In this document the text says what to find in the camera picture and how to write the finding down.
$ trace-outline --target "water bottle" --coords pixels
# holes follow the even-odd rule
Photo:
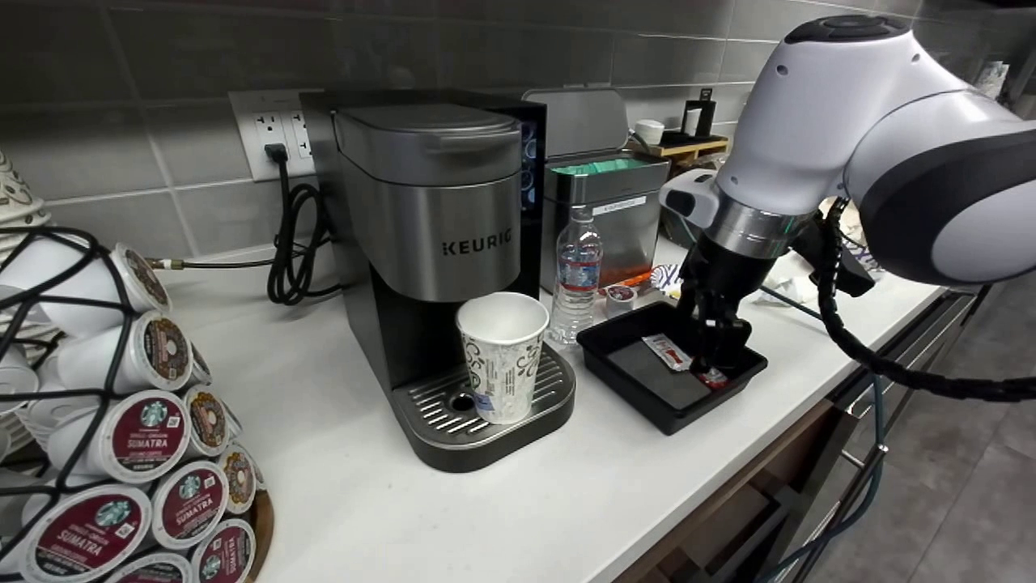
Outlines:
[[[550,312],[550,338],[574,345],[576,334],[594,324],[594,300],[601,279],[604,249],[588,206],[573,206],[570,222],[557,236],[557,278]]]

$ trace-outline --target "outlet cover plate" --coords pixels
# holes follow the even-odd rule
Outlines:
[[[263,91],[230,91],[230,106],[237,119],[237,129],[241,135],[241,145],[244,156],[252,170],[252,179],[276,180],[280,177],[275,164],[263,149],[267,143],[283,143],[288,150],[288,175],[309,176],[316,173],[313,167],[313,156],[305,155],[299,144],[309,144],[306,135],[305,120],[293,122],[293,116],[301,111],[298,94],[320,89],[271,89]],[[280,129],[260,132],[258,118],[263,114],[275,113]]]

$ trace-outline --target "gray tile backsplash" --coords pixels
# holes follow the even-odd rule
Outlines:
[[[979,0],[0,0],[0,150],[64,224],[224,252],[269,242],[281,204],[228,90],[612,85],[630,123],[679,127],[709,86],[732,136],[776,43],[840,13],[910,22],[966,79],[1036,37]]]

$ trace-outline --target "patterned paper cup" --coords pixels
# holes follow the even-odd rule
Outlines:
[[[515,424],[533,407],[547,309],[511,291],[476,298],[457,311],[474,408],[490,424]]]

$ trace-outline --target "keurig coffee maker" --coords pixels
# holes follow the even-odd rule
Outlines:
[[[303,104],[349,326],[418,457],[471,471],[563,426],[575,377],[546,346],[529,416],[480,418],[454,323],[493,291],[538,298],[543,106],[462,91]]]

